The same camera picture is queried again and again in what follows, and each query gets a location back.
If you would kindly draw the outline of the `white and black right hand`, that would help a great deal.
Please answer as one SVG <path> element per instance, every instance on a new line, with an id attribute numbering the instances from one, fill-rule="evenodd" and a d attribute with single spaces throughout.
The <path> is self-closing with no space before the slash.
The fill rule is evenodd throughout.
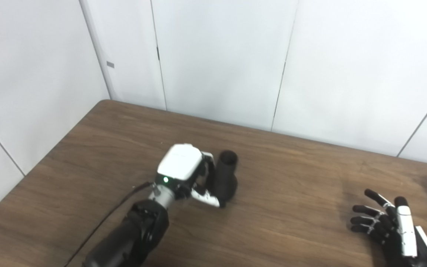
<path id="1" fill-rule="evenodd" d="M 350 219 L 350 230 L 378 244 L 387 267 L 427 267 L 427 235 L 414 223 L 408 200 L 398 196 L 391 202 L 372 189 L 364 195 L 383 209 L 354 205 L 352 211 L 361 216 Z"/>

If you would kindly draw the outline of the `white and black left hand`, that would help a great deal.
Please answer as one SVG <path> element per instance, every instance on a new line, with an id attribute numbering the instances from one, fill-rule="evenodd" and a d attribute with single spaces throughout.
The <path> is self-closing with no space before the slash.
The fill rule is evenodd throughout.
<path id="1" fill-rule="evenodd" d="M 200 151 L 191 144 L 174 144 L 161 160 L 156 171 L 150 200 L 165 210 L 180 199 L 193 199 L 205 204 L 224 208 L 208 189 L 215 177 L 215 161 L 211 153 Z"/>

